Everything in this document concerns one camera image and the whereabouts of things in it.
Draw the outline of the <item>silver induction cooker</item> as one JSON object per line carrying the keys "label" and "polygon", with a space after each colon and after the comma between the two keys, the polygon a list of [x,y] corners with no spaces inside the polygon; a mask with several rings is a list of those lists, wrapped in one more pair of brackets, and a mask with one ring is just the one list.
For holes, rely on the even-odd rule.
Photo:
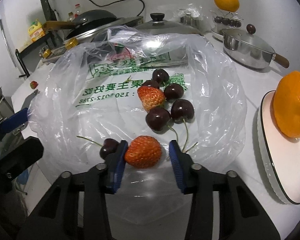
{"label": "silver induction cooker", "polygon": [[93,42],[96,35],[102,31],[115,26],[126,25],[128,27],[136,27],[144,22],[143,16],[129,17],[129,18],[118,18],[117,20],[110,20],[109,18],[102,18],[97,20],[97,23],[105,22],[98,27],[89,28],[80,34],[74,35],[71,32],[70,38],[66,38],[62,45],[54,49],[46,49],[42,53],[43,63],[55,63],[68,49],[75,47],[78,44]]}

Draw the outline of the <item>black metal rack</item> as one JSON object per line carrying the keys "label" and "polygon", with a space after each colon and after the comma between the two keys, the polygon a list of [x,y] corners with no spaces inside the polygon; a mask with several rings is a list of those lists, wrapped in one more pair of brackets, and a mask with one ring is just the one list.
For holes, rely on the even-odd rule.
{"label": "black metal rack", "polygon": [[48,32],[45,36],[31,43],[22,51],[18,49],[15,50],[15,56],[21,66],[21,75],[19,75],[19,77],[29,77],[30,74],[35,71],[41,59],[39,51],[46,46],[49,48],[54,46],[51,32]]}

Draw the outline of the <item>clear printed plastic bag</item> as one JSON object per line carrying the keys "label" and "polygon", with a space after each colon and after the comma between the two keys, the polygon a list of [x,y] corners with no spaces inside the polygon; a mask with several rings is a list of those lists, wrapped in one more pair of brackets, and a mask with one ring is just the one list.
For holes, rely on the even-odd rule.
{"label": "clear printed plastic bag", "polygon": [[[181,85],[194,117],[157,133],[146,124],[137,90],[158,68],[168,73],[168,83]],[[158,163],[147,169],[127,165],[118,193],[107,198],[109,212],[133,224],[150,223],[190,200],[175,182],[171,140],[177,139],[195,162],[222,172],[244,147],[246,113],[234,63],[209,40],[128,27],[110,28],[96,42],[63,55],[45,74],[28,111],[30,128],[44,146],[39,166],[49,181],[63,171],[85,172],[100,163],[98,144],[104,139],[157,139]]]}

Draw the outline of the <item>white dish under jar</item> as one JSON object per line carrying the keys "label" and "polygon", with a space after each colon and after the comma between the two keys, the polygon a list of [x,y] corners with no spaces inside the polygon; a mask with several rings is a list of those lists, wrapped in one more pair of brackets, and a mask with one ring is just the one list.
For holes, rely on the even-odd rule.
{"label": "white dish under jar", "polygon": [[211,32],[212,32],[213,38],[215,38],[216,40],[218,40],[220,42],[223,42],[223,33],[220,34],[216,28],[212,28]]}

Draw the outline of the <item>dark cherry front left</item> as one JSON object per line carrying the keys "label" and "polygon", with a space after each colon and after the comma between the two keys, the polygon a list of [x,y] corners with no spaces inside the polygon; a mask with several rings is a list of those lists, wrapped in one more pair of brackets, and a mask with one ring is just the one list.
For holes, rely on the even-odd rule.
{"label": "dark cherry front left", "polygon": [[117,151],[117,148],[119,146],[119,142],[112,139],[112,138],[107,138],[103,141],[103,144],[100,144],[98,142],[95,142],[89,138],[86,138],[86,137],[82,137],[82,136],[79,136],[77,135],[76,136],[77,138],[80,138],[80,139],[84,139],[86,141],[89,141],[97,146],[100,146],[100,151],[99,151],[99,155],[100,157],[105,160],[106,157],[110,154],[113,154]]}

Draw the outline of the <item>white round plate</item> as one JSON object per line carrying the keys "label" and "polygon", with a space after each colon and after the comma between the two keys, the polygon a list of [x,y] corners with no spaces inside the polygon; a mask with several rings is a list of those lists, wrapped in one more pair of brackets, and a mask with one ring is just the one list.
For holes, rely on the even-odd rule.
{"label": "white round plate", "polygon": [[269,91],[262,98],[257,115],[257,134],[262,163],[277,197],[286,204],[300,205],[300,138],[281,133],[273,113]]}

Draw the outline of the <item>red cap sauce bottle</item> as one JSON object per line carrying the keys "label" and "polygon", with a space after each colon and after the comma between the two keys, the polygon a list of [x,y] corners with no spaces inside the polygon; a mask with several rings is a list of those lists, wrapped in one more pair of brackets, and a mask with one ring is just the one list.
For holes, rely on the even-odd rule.
{"label": "red cap sauce bottle", "polygon": [[75,10],[74,10],[75,18],[77,18],[81,14],[82,14],[82,8],[81,8],[80,4],[76,4],[75,5]]}

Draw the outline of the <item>yellow oil bottle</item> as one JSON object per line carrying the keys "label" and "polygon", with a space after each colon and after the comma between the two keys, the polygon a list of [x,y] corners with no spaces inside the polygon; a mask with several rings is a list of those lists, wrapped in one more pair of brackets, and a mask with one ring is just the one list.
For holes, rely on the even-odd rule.
{"label": "yellow oil bottle", "polygon": [[45,36],[43,26],[38,19],[31,23],[30,27],[28,28],[28,34],[32,42],[35,42],[41,37]]}

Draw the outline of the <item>small strawberry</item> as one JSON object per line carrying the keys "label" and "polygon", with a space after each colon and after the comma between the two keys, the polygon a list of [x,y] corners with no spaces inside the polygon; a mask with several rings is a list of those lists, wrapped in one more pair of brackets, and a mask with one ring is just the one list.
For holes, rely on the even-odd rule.
{"label": "small strawberry", "polygon": [[37,86],[38,86],[38,82],[36,82],[36,81],[31,81],[30,87],[31,87],[32,89],[36,89]]}

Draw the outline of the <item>dark sauce bottle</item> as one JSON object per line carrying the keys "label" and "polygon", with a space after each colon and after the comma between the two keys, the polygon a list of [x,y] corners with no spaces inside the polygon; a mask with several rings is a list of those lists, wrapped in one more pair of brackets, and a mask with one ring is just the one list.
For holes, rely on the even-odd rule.
{"label": "dark sauce bottle", "polygon": [[74,16],[73,12],[69,12],[67,21],[72,22],[74,19],[75,19],[75,16]]}

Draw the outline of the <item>orange on glass jar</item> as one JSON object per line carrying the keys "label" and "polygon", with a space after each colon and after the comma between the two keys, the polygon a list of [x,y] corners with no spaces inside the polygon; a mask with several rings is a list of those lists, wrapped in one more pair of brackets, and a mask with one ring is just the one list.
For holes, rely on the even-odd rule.
{"label": "orange on glass jar", "polygon": [[228,12],[236,12],[239,9],[239,0],[214,0],[215,5],[220,9]]}

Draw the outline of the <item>large orange fruit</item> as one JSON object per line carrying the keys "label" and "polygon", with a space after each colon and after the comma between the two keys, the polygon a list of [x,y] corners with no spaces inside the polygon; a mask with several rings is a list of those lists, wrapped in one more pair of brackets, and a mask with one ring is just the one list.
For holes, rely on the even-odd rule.
{"label": "large orange fruit", "polygon": [[300,72],[284,76],[275,90],[274,116],[280,131],[290,138],[300,138]]}

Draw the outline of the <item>steel saucepan with lid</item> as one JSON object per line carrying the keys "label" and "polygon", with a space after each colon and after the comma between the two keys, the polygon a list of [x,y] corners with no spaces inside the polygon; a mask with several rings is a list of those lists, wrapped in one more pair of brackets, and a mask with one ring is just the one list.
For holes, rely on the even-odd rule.
{"label": "steel saucepan with lid", "polygon": [[246,29],[223,29],[223,49],[234,61],[245,67],[263,70],[269,67],[272,61],[283,68],[288,68],[289,61],[262,38],[258,37],[256,28],[247,24]]}

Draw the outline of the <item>dark cherry top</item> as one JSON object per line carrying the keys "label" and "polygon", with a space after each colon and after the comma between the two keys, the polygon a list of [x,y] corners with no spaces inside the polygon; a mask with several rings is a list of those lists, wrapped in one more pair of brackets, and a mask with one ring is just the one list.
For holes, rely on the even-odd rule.
{"label": "dark cherry top", "polygon": [[152,80],[158,84],[165,83],[169,80],[170,76],[164,69],[156,69],[152,74]]}

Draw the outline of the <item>glass jar of cherries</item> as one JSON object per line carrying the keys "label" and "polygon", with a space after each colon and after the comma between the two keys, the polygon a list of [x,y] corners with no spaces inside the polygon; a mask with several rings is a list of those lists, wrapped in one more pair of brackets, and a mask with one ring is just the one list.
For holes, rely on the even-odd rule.
{"label": "glass jar of cherries", "polygon": [[218,34],[222,34],[223,29],[241,29],[243,18],[237,12],[229,12],[217,9],[211,10],[213,27],[212,31]]}

